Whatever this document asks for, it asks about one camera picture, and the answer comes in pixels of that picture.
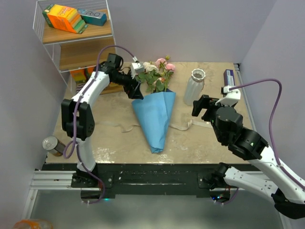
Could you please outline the blue wrapping paper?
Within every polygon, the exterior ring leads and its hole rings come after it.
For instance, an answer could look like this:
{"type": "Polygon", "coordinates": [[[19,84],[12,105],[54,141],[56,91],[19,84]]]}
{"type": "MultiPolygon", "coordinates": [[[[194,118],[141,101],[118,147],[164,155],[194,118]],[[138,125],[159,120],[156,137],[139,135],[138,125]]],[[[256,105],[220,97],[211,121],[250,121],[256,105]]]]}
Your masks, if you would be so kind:
{"type": "Polygon", "coordinates": [[[152,153],[164,150],[175,98],[176,93],[168,89],[132,102],[134,113],[152,153]]]}

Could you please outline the beige ribbon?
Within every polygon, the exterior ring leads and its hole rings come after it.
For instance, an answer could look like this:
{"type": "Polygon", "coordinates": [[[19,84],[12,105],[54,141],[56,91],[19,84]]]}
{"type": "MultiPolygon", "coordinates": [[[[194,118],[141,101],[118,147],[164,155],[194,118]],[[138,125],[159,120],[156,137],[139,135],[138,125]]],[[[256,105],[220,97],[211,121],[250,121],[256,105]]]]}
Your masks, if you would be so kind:
{"type": "MultiPolygon", "coordinates": [[[[133,130],[134,127],[140,126],[139,124],[132,124],[129,126],[124,126],[120,123],[110,122],[110,121],[99,121],[96,123],[97,125],[105,125],[105,126],[111,126],[111,127],[119,127],[122,133],[128,133],[133,130]]],[[[170,128],[179,130],[179,131],[186,131],[190,129],[191,126],[199,126],[204,128],[210,128],[213,129],[210,122],[199,122],[194,119],[191,119],[185,126],[177,125],[177,124],[169,124],[170,128]]]]}

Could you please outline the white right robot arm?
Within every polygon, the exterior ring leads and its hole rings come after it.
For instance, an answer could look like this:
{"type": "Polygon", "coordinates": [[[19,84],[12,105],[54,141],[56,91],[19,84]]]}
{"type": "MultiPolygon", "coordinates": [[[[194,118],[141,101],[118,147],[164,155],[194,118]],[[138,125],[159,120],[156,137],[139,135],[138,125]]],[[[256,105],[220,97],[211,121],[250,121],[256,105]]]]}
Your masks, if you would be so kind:
{"type": "Polygon", "coordinates": [[[202,109],[206,110],[202,120],[211,123],[217,141],[268,177],[264,180],[219,163],[214,172],[203,178],[210,188],[239,187],[267,199],[288,218],[304,218],[305,188],[297,185],[304,180],[294,172],[290,175],[284,173],[276,162],[273,149],[256,131],[244,127],[243,116],[234,106],[221,105],[216,98],[203,95],[193,102],[192,115],[198,116],[202,109]]]}

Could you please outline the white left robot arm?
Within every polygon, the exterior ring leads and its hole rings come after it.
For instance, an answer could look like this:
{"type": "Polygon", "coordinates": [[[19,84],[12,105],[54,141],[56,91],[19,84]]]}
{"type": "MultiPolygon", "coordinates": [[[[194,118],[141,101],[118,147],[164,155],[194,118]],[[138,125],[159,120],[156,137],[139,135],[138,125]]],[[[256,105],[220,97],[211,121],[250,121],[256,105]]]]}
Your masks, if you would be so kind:
{"type": "Polygon", "coordinates": [[[135,77],[144,68],[135,56],[132,60],[129,72],[124,73],[121,71],[123,58],[110,53],[106,61],[96,65],[83,88],[73,98],[64,99],[61,103],[62,129],[71,138],[67,146],[77,152],[77,168],[85,172],[81,180],[88,187],[96,186],[99,181],[98,174],[93,172],[96,161],[91,144],[95,129],[92,107],[97,98],[110,83],[115,83],[123,87],[128,98],[143,99],[141,83],[135,77]]]}

